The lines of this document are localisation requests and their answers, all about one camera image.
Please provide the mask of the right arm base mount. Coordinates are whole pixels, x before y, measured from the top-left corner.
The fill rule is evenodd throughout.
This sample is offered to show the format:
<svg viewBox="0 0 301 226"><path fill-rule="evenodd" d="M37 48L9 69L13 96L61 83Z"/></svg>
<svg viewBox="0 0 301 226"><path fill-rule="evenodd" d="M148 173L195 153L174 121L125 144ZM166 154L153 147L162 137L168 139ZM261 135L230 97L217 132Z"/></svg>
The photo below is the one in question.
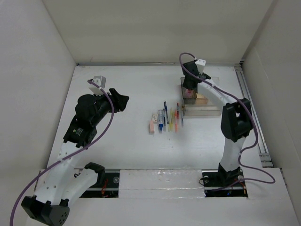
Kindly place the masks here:
<svg viewBox="0 0 301 226"><path fill-rule="evenodd" d="M202 170L199 183L204 187L206 198L219 197L247 197L245 182L239 181L243 177L240 168L230 173L221 169Z"/></svg>

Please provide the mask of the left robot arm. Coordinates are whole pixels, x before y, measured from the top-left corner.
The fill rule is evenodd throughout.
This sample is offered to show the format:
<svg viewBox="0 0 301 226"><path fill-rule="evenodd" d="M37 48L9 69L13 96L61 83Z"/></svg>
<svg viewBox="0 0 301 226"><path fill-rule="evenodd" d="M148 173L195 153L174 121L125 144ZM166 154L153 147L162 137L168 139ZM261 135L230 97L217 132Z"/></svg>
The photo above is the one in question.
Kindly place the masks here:
<svg viewBox="0 0 301 226"><path fill-rule="evenodd" d="M47 226L62 226L70 213L70 207L91 186L101 186L105 180L105 168L90 162L83 171L73 178L74 168L84 151L97 135L98 123L108 113L125 110L128 96L111 88L108 94L95 91L94 94L78 98L73 117L57 161L33 196L26 196L21 206L28 216Z"/></svg>

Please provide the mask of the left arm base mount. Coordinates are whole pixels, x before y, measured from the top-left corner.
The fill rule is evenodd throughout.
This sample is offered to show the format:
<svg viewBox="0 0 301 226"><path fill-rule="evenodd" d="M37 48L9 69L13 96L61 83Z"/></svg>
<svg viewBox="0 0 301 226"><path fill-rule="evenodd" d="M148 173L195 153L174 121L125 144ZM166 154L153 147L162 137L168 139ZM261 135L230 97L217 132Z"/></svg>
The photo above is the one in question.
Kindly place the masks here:
<svg viewBox="0 0 301 226"><path fill-rule="evenodd" d="M119 197L119 169L106 169L102 183L97 182L88 188L81 198L118 198Z"/></svg>

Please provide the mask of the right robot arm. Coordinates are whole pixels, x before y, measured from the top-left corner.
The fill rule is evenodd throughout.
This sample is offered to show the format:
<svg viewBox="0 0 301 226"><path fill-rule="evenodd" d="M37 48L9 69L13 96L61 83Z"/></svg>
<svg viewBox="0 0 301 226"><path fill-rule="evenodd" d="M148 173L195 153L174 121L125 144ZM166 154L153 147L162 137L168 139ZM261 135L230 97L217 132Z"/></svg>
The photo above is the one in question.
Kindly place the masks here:
<svg viewBox="0 0 301 226"><path fill-rule="evenodd" d="M250 101L235 99L222 91L205 73L200 73L198 60L181 65L185 75L183 86L202 94L222 113L221 131L225 137L223 156L216 172L202 172L205 187L225 187L234 183L241 175L238 157L243 144L253 129Z"/></svg>

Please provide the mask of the clear glue bottle blue cap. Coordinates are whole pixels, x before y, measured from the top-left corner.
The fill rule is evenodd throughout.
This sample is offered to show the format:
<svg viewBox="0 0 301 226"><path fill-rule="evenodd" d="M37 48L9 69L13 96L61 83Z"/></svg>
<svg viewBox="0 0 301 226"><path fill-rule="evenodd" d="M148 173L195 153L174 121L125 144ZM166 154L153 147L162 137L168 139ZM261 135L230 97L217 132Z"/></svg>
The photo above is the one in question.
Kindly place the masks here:
<svg viewBox="0 0 301 226"><path fill-rule="evenodd" d="M162 110L158 110L158 130L159 133L161 133L163 131L163 118L162 118Z"/></svg>

